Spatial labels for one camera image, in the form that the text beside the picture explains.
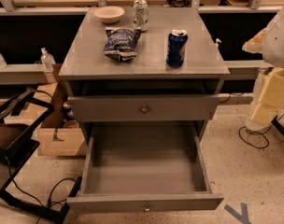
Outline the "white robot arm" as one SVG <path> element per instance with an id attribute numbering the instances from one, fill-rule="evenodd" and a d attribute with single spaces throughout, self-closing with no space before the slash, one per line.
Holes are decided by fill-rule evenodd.
<path id="1" fill-rule="evenodd" d="M 265 62 L 284 67 L 284 6 L 265 28 L 243 45 L 242 50 L 261 53 Z"/>

